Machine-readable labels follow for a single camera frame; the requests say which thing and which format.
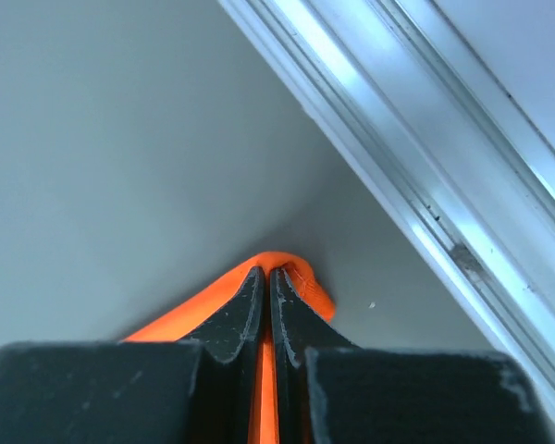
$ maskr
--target metal frame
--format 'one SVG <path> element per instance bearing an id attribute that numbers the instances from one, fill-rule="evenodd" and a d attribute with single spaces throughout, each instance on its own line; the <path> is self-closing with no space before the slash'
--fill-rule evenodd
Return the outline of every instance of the metal frame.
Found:
<path id="1" fill-rule="evenodd" d="M 555 153 L 429 2 L 221 0 L 555 423 Z"/>

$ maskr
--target aluminum rail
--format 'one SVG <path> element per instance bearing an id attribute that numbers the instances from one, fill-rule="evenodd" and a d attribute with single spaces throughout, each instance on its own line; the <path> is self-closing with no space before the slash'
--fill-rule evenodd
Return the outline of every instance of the aluminum rail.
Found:
<path id="1" fill-rule="evenodd" d="M 220 0 L 555 424 L 555 152 L 434 4 Z"/>

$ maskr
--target white surface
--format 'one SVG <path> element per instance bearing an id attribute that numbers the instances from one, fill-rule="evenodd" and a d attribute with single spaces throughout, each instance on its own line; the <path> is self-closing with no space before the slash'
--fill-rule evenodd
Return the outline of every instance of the white surface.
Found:
<path id="1" fill-rule="evenodd" d="M 338 305 L 333 326 L 363 347 L 491 348 L 347 167 L 260 246 L 305 256 Z"/>
<path id="2" fill-rule="evenodd" d="M 555 148 L 555 0 L 436 0 Z"/>
<path id="3" fill-rule="evenodd" d="M 0 344 L 128 331 L 336 162 L 214 2 L 0 2 Z"/>

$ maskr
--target gray wall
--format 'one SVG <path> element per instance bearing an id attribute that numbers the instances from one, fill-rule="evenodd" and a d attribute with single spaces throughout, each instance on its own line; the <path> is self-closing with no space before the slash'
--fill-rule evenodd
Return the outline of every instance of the gray wall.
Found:
<path id="1" fill-rule="evenodd" d="M 336 163 L 212 0 L 0 1 L 0 344 L 140 324 Z"/>

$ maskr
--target orange strap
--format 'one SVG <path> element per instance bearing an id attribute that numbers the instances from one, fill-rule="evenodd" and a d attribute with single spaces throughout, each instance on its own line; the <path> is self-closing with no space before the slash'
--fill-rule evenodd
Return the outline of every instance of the orange strap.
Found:
<path id="1" fill-rule="evenodd" d="M 288 271 L 300 297 L 324 319 L 335 315 L 335 304 L 315 280 L 311 266 L 289 253 L 260 253 L 228 271 L 213 284 L 126 338 L 127 341 L 178 340 L 192 332 L 215 311 L 226 304 L 239 290 L 251 268 L 261 266 L 269 281 L 269 272 L 280 266 Z M 278 444 L 278 397 L 271 325 L 265 331 L 257 355 L 257 371 L 253 401 L 253 417 L 249 442 Z"/>

